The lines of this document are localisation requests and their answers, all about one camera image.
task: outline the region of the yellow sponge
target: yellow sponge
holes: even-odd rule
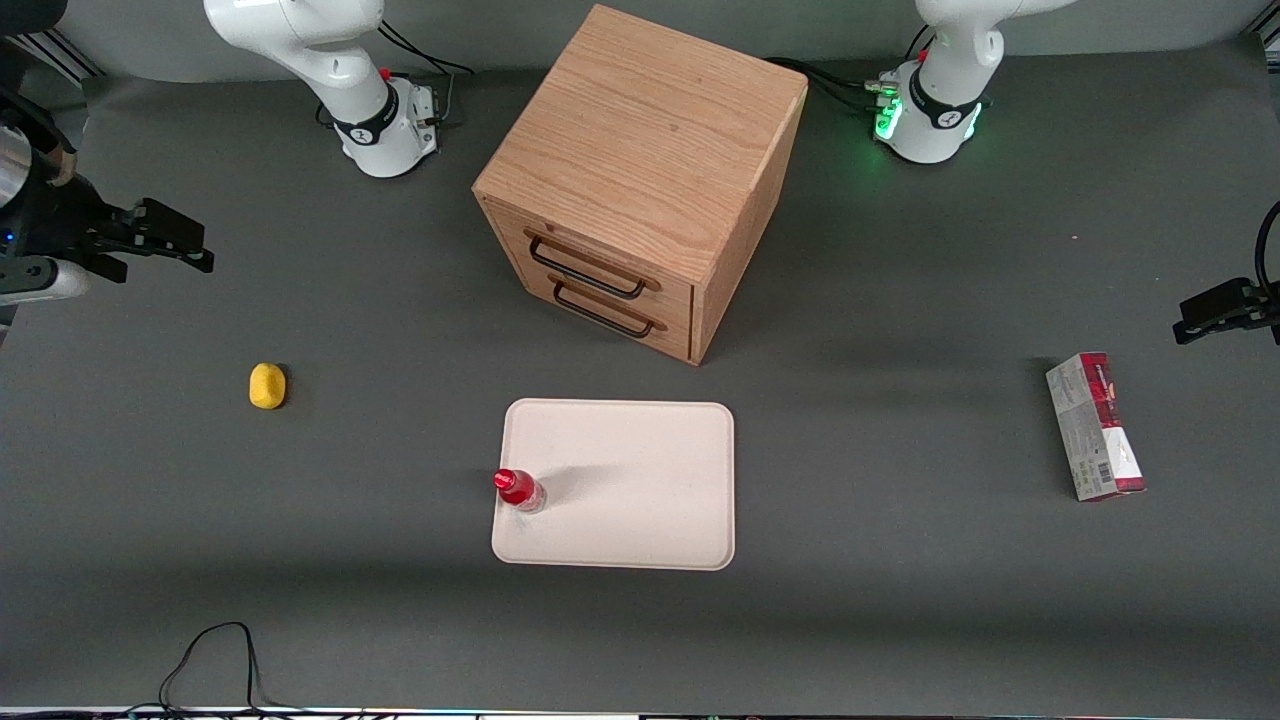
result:
[[[248,375],[248,401],[262,410],[275,410],[284,402],[284,370],[271,363],[259,363]]]

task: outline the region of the plastic tray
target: plastic tray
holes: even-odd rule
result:
[[[733,559],[733,415],[714,402],[516,401],[502,466],[547,488],[495,498],[504,562],[719,570]]]

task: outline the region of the wooden cabinet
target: wooden cabinet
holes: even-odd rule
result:
[[[596,5],[472,191],[530,293],[698,365],[773,215],[806,87]]]

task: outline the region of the cardboard box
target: cardboard box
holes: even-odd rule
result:
[[[1147,489],[1116,414],[1107,354],[1082,352],[1046,377],[1071,462],[1075,496],[1092,502]]]

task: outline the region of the plastic bottle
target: plastic bottle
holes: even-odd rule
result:
[[[524,470],[502,469],[493,474],[498,497],[521,512],[538,512],[547,505],[547,489]]]

